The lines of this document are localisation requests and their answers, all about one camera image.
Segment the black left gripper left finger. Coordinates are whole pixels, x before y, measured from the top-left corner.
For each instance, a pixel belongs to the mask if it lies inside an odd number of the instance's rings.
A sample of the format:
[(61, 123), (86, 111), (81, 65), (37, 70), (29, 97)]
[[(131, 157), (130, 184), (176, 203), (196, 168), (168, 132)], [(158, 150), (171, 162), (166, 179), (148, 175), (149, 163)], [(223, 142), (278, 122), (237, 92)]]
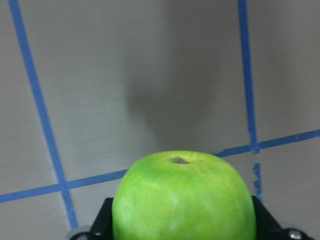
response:
[(113, 198), (106, 198), (89, 230), (89, 240), (113, 240), (112, 204)]

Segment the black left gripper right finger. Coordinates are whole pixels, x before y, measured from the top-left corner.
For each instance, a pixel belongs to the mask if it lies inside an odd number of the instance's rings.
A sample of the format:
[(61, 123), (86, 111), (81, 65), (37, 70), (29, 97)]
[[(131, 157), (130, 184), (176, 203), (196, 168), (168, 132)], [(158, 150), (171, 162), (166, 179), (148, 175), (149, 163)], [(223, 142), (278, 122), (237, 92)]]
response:
[(257, 240), (281, 240), (282, 227), (256, 196), (251, 196), (256, 219)]

